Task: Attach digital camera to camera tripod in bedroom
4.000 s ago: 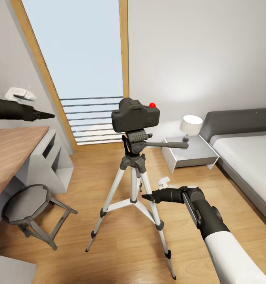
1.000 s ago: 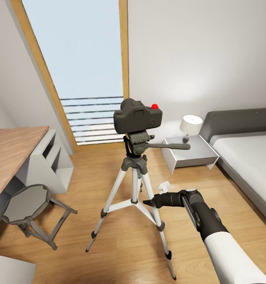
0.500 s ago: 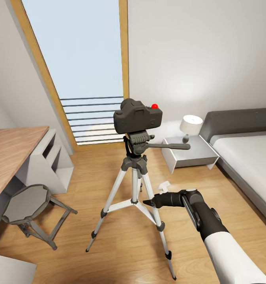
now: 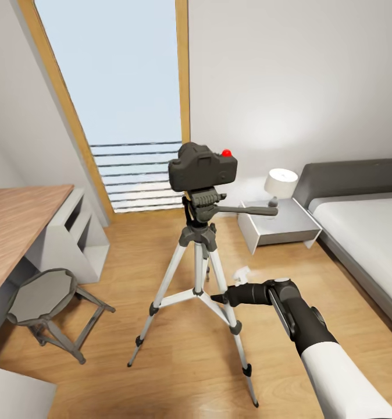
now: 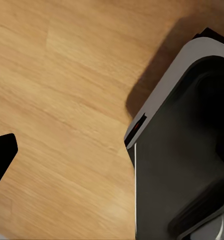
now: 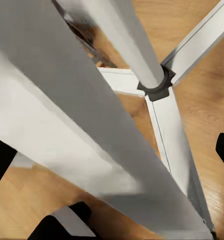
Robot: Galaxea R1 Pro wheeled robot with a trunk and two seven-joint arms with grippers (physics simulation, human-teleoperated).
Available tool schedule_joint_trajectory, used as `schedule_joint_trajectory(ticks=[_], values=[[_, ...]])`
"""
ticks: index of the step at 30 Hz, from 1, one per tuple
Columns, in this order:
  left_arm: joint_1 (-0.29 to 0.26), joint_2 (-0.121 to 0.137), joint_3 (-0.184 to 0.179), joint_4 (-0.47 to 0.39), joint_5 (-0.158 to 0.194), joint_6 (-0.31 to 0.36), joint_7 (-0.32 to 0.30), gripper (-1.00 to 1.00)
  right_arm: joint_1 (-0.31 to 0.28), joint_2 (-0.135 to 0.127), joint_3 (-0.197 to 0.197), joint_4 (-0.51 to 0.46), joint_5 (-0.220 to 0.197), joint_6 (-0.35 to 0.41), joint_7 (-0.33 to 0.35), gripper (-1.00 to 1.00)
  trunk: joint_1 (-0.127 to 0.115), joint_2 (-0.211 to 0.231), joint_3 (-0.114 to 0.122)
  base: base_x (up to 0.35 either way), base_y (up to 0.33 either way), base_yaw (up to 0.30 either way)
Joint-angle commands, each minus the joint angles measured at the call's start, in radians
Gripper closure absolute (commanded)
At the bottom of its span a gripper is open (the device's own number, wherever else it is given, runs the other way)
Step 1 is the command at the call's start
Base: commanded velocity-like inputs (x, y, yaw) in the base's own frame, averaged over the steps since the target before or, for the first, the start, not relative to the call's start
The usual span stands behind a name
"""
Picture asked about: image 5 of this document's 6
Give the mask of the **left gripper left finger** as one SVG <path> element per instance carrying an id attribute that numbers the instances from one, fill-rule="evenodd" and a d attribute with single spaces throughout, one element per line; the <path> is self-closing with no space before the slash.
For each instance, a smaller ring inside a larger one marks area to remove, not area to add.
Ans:
<path id="1" fill-rule="evenodd" d="M 17 142 L 13 133 L 0 136 L 0 180 L 17 152 Z"/>

